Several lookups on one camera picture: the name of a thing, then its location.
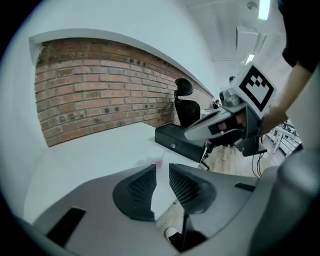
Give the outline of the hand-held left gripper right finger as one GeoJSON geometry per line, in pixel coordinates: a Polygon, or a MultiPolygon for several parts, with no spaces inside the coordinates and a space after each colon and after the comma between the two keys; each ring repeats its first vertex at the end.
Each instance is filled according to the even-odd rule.
{"type": "Polygon", "coordinates": [[[240,212],[257,183],[254,177],[169,164],[169,185],[184,209],[182,233],[213,237],[240,212]]]}

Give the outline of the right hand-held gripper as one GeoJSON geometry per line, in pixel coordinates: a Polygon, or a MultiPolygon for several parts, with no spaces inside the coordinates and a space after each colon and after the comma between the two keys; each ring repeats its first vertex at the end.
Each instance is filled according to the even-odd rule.
{"type": "Polygon", "coordinates": [[[245,157],[265,153],[260,135],[276,91],[260,69],[249,62],[233,78],[230,87],[220,92],[222,107],[186,128],[184,135],[190,141],[230,142],[245,157]],[[243,113],[246,127],[237,121],[237,116],[243,113]]]}

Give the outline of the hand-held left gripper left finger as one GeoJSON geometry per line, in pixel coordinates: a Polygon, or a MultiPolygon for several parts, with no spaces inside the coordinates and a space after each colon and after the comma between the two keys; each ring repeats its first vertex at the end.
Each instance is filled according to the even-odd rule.
{"type": "Polygon", "coordinates": [[[34,227],[79,256],[175,256],[151,209],[156,186],[153,164],[86,181],[47,208],[34,227]]]}

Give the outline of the person's right hand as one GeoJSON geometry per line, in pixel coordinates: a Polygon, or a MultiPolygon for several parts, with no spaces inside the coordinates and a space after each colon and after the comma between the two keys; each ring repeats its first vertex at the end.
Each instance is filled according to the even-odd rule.
{"type": "Polygon", "coordinates": [[[241,130],[247,126],[247,114],[245,111],[238,112],[235,115],[225,119],[217,124],[220,131],[229,132],[241,130]]]}

